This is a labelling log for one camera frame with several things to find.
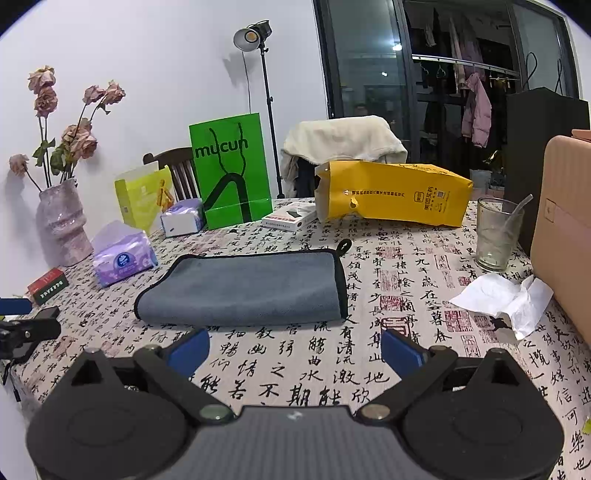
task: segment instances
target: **table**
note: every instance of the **table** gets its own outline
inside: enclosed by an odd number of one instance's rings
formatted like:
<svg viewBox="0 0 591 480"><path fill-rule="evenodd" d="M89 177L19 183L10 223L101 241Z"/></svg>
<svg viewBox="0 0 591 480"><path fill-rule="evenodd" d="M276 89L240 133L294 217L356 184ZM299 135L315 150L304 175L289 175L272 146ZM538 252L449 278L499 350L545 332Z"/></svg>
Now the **table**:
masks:
<svg viewBox="0 0 591 480"><path fill-rule="evenodd" d="M276 202L284 205L287 200ZM44 342L14 368L23 403L38 406L85 347L129 356L157 343L169 345L188 328L150 327L134 316L137 294L155 282L181 254L232 255L295 249L353 247L342 257L349 316L344 322L288 327L210 327L210 354L191 378L239 412L245 404L330 406L357 410L399 378L380 357L380 332L390 327L425 347L447 345L460 356L484 356L492 347L510 351L529 373L565 430L563 456L552 478L589 477L591 437L581 427L591 413L591 353L553 300L535 332L517 344L502 322L469 314L448 300L483 271L474 259L476 203L461 228L347 217L298 233L247 223L181 238L151 236L160 267L100 288L87 259L66 270L70 287L46 306L61 308L59 339ZM531 274L516 251L504 276Z"/></svg>

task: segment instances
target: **white napkin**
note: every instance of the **white napkin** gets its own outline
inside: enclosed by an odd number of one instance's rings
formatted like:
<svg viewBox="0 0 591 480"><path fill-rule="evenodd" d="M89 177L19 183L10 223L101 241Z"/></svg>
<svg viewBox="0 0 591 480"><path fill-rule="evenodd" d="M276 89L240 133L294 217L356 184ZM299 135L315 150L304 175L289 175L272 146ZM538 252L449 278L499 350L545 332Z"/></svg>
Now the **white napkin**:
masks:
<svg viewBox="0 0 591 480"><path fill-rule="evenodd" d="M487 273L470 283L451 303L471 312L495 318L507 315L517 340L523 340L540 321L554 292L533 275L521 286L496 273Z"/></svg>

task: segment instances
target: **white and purple tissue pack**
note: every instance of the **white and purple tissue pack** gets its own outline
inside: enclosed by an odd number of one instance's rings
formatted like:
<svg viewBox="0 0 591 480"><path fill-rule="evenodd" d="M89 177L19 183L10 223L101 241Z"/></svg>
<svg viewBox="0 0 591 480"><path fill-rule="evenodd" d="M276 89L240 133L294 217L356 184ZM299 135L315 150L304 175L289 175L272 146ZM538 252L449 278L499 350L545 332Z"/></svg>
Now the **white and purple tissue pack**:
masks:
<svg viewBox="0 0 591 480"><path fill-rule="evenodd" d="M166 237L197 233L203 228L203 202L181 200L166 210L160 220Z"/></svg>
<svg viewBox="0 0 591 480"><path fill-rule="evenodd" d="M118 220L103 227L91 243L92 264L103 287L158 266L146 233Z"/></svg>

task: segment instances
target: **yellow paper bag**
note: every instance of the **yellow paper bag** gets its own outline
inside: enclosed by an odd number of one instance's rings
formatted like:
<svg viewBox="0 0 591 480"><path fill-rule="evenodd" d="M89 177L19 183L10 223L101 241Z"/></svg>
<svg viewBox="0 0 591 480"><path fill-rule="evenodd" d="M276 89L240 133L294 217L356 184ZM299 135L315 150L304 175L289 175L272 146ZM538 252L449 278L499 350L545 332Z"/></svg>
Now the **yellow paper bag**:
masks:
<svg viewBox="0 0 591 480"><path fill-rule="evenodd" d="M318 218L364 218L461 226L472 181L428 164L331 161L316 167Z"/></svg>
<svg viewBox="0 0 591 480"><path fill-rule="evenodd" d="M169 168L149 163L120 175L115 180L123 221L149 235L160 229L160 215L174 205L173 178Z"/></svg>

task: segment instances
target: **studio light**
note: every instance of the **studio light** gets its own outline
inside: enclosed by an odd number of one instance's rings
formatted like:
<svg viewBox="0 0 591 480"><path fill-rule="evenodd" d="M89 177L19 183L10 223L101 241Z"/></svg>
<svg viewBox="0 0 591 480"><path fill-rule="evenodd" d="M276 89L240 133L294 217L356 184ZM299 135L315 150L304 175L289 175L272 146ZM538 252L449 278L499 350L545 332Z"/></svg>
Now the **studio light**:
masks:
<svg viewBox="0 0 591 480"><path fill-rule="evenodd" d="M279 173L279 158L277 157L277 140L275 139L275 126L273 125L273 111L271 102L273 97L269 94L269 80L267 79L267 64L265 63L265 53L269 51L265 48L265 40L271 35L272 30L268 20L262 20L259 23L248 25L241 28L234 34L234 45L242 51L254 51L257 48L261 51L262 73L265 79L265 90L267 92L267 108L269 110L269 124L271 126L271 140L273 142L273 155L275 157L275 172L277 173L277 188L279 194L277 198L285 198L281 188L281 174Z"/></svg>

